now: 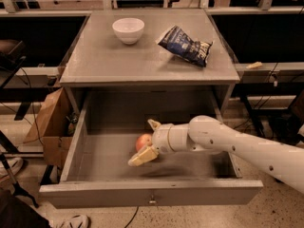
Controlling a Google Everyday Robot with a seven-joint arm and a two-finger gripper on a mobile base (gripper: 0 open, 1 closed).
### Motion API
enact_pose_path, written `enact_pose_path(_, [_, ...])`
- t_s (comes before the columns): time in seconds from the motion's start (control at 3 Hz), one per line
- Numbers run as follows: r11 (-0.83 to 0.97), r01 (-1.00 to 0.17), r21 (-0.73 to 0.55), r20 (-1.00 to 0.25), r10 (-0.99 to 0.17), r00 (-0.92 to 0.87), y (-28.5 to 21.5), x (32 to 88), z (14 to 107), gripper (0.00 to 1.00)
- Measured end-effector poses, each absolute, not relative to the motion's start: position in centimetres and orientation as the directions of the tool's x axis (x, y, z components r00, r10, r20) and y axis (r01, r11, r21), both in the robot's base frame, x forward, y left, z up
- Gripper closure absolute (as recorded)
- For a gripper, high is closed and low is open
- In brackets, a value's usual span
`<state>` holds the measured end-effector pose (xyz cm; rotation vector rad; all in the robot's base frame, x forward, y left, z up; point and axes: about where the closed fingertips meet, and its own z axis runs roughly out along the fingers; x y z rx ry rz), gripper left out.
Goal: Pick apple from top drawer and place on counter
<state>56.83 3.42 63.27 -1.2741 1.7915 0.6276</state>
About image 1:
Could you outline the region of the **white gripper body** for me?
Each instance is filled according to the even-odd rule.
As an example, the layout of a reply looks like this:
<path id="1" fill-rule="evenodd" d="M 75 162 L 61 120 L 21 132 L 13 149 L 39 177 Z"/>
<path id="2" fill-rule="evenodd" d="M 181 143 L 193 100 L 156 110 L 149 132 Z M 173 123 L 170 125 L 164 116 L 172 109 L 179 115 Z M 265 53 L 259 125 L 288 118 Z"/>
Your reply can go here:
<path id="1" fill-rule="evenodd" d="M 194 142 L 188 135 L 188 124 L 161 124 L 152 135 L 153 146 L 160 154 L 190 151 Z"/>

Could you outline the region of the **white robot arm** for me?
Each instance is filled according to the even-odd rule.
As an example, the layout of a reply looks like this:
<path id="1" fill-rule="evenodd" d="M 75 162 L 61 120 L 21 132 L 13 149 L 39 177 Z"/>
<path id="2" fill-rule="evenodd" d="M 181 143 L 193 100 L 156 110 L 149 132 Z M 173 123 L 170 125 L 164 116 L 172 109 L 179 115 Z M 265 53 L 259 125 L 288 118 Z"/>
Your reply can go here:
<path id="1" fill-rule="evenodd" d="M 257 169 L 304 193 L 304 149 L 240 133 L 209 116 L 201 115 L 184 124 L 149 120 L 153 134 L 128 164 L 140 166 L 161 154 L 185 151 L 232 153 Z"/>

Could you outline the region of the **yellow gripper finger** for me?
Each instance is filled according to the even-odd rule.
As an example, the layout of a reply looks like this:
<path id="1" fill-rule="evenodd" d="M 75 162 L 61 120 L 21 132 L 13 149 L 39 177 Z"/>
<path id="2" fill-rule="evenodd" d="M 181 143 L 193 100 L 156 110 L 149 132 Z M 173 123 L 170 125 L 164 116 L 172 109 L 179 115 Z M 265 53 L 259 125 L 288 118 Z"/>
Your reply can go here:
<path id="1" fill-rule="evenodd" d="M 129 166 L 140 166 L 146 162 L 155 160 L 159 155 L 159 152 L 154 146 L 145 145 L 138 153 L 133 155 L 128 161 Z"/>
<path id="2" fill-rule="evenodd" d="M 147 122 L 149 123 L 149 125 L 151 126 L 151 128 L 153 130 L 156 130 L 158 127 L 160 127 L 162 124 L 153 120 L 153 119 L 148 119 Z"/>

